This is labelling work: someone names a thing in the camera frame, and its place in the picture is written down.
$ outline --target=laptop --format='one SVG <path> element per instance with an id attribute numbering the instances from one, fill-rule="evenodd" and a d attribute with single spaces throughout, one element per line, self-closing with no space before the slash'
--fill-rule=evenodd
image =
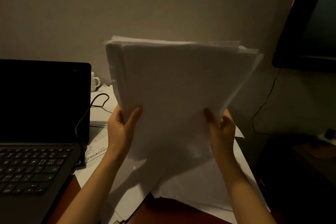
<path id="1" fill-rule="evenodd" d="M 0 223 L 44 223 L 89 140 L 91 65 L 0 60 L 0 75 Z"/>

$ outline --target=mug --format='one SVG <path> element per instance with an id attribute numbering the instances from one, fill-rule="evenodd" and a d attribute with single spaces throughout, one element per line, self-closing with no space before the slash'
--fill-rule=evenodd
<path id="1" fill-rule="evenodd" d="M 100 85 L 100 79 L 95 77 L 95 73 L 91 72 L 91 92 L 94 92 L 96 88 Z"/>

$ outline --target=black cable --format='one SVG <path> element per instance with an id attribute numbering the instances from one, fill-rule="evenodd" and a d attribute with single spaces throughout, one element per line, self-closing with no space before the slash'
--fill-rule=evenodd
<path id="1" fill-rule="evenodd" d="M 107 99 L 104 101 L 103 105 L 93 105 L 93 103 L 95 102 L 95 100 L 101 96 L 101 95 L 106 95 L 107 96 Z M 90 110 L 91 107 L 103 107 L 104 104 L 110 99 L 110 96 L 106 93 L 100 93 L 98 95 L 95 96 L 95 98 L 91 101 L 89 107 L 87 108 L 85 114 L 82 116 L 82 118 L 79 120 L 79 122 L 77 123 L 76 127 L 75 127 L 75 135 L 78 139 L 78 142 L 79 142 L 79 146 L 81 148 L 81 157 L 80 157 L 80 162 L 76 164 L 76 167 L 83 167 L 85 166 L 85 152 L 84 152 L 84 147 L 83 147 L 83 144 L 82 142 L 79 140 L 79 137 L 78 137 L 78 134 L 77 134 L 77 127 L 78 125 L 81 123 L 82 119 L 85 117 L 85 115 L 87 114 L 87 112 Z"/>
<path id="2" fill-rule="evenodd" d="M 275 82 L 276 82 L 277 78 L 279 77 L 280 71 L 281 71 L 281 68 L 279 69 L 278 74 L 276 75 L 276 77 L 275 77 L 275 79 L 274 79 L 274 81 L 273 81 L 273 85 L 272 85 L 271 91 L 270 91 L 269 94 L 267 95 L 267 98 L 266 98 L 265 103 L 262 104 L 262 106 L 259 108 L 259 110 L 258 110 L 258 111 L 255 113 L 255 115 L 252 117 L 252 127 L 253 127 L 253 130 L 254 130 L 255 133 L 257 133 L 257 134 L 259 134 L 259 135 L 271 135 L 271 134 L 266 134 L 266 133 L 259 133 L 259 132 L 257 132 L 257 131 L 255 130 L 255 128 L 254 128 L 254 122 L 253 122 L 253 119 L 254 119 L 255 116 L 257 116 L 257 114 L 258 114 L 258 113 L 260 112 L 260 110 L 264 107 L 264 105 L 266 105 L 267 100 L 268 100 L 268 97 L 271 95 L 271 93 L 272 93 L 272 91 L 273 91 L 273 88 L 274 88 L 274 85 L 275 85 Z"/>

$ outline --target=laptop screen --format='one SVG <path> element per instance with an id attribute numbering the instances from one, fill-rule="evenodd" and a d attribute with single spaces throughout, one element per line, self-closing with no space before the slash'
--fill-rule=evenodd
<path id="1" fill-rule="evenodd" d="M 90 105 L 88 63 L 0 60 L 2 142 L 72 143 Z M 89 139 L 88 112 L 77 128 Z"/>

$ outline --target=wall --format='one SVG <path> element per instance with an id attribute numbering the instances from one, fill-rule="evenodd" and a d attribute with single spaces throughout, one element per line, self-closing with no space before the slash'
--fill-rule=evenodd
<path id="1" fill-rule="evenodd" d="M 108 82 L 103 42 L 114 34 L 166 40 L 241 40 L 246 47 L 265 53 L 263 63 L 231 105 L 248 138 L 243 151 L 253 165 L 266 139 L 252 132 L 251 117 L 277 74 L 271 66 L 272 53 L 292 1 L 0 0 L 0 57 L 89 62 Z M 333 75 L 283 70 L 269 102 L 256 117 L 257 129 L 315 133 L 327 123 L 334 125 L 334 86 Z"/>

